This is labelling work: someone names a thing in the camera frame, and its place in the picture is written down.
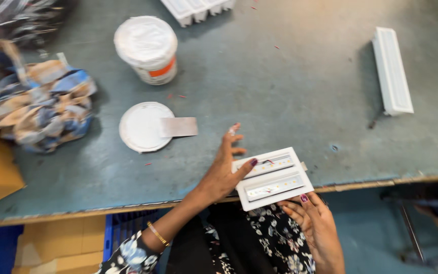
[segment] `table edge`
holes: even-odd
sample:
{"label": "table edge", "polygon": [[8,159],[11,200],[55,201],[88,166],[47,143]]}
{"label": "table edge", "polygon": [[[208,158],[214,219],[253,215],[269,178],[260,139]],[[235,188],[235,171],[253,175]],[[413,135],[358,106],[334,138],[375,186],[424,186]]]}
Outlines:
{"label": "table edge", "polygon": [[[315,192],[317,193],[326,193],[326,192],[340,192],[340,191],[363,189],[363,188],[394,186],[397,184],[427,183],[427,182],[436,182],[436,181],[438,181],[438,175],[333,184],[328,186],[314,187],[314,189]],[[226,197],[220,202],[221,203],[234,202],[239,200],[240,198],[238,196],[234,196],[234,197]],[[28,215],[23,217],[10,217],[0,220],[0,226],[21,225],[21,224],[56,221],[63,219],[107,215],[107,214],[115,214],[115,213],[140,211],[140,210],[163,209],[163,208],[174,207],[180,201],[181,200],[174,200],[174,201],[166,201],[166,202],[145,203],[145,204],[136,204],[136,205],[127,205],[127,206],[119,206],[119,207],[109,207],[109,208],[97,208],[97,209],[53,213],[53,214],[45,214],[45,215]]]}

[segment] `chair leg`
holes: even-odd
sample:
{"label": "chair leg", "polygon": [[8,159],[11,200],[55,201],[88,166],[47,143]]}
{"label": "chair leg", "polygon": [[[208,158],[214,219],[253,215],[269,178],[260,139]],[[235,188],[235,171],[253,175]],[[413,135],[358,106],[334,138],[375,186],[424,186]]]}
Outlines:
{"label": "chair leg", "polygon": [[403,220],[404,220],[405,226],[408,230],[408,234],[410,235],[410,239],[411,239],[412,245],[413,245],[413,250],[415,251],[415,254],[416,254],[419,262],[422,264],[425,264],[423,252],[422,252],[420,245],[418,244],[417,235],[415,234],[415,230],[413,228],[413,224],[412,224],[412,221],[410,219],[410,215],[408,215],[408,211],[406,210],[405,205],[403,203],[401,203],[399,209],[401,211],[401,215],[403,216]]}

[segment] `white light housing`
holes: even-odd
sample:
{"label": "white light housing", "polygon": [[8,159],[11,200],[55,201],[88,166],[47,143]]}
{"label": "white light housing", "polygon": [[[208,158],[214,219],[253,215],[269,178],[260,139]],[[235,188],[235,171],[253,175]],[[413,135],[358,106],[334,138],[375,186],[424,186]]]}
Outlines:
{"label": "white light housing", "polygon": [[413,113],[396,32],[377,27],[373,47],[386,114]]}
{"label": "white light housing", "polygon": [[234,7],[236,0],[161,0],[168,11],[185,28],[192,24],[192,19],[202,22],[207,19],[207,14],[216,16],[223,10]]}
{"label": "white light housing", "polygon": [[292,147],[233,162],[235,173],[247,161],[258,164],[236,186],[243,210],[249,211],[313,191],[313,186]]}

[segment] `table surface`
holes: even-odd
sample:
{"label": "table surface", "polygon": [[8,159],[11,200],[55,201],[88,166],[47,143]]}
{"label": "table surface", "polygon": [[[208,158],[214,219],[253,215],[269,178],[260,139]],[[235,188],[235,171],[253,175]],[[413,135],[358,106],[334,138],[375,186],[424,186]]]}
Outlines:
{"label": "table surface", "polygon": [[[139,15],[177,34],[179,72],[169,84],[141,82],[116,54],[114,31]],[[382,117],[370,130],[382,110],[376,26],[397,31],[415,114]],[[315,187],[438,175],[438,1],[238,0],[181,28],[158,0],[82,0],[47,49],[95,78],[95,120],[48,155],[15,149],[27,187],[0,200],[0,220],[179,200],[235,122],[247,156],[292,146]],[[198,136],[158,152],[129,149],[119,121],[145,101],[196,117]]]}

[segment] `bracelet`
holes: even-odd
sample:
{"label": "bracelet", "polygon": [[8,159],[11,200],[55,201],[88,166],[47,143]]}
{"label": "bracelet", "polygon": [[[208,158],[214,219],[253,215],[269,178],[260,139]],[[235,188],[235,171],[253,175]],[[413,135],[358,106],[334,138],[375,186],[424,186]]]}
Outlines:
{"label": "bracelet", "polygon": [[155,233],[155,236],[162,242],[162,244],[164,244],[165,246],[169,246],[170,243],[168,243],[165,239],[163,239],[162,236],[160,236],[160,234],[158,233],[158,231],[156,231],[156,229],[153,227],[153,225],[151,224],[150,221],[147,222],[148,227],[151,229],[151,231],[153,233]]}

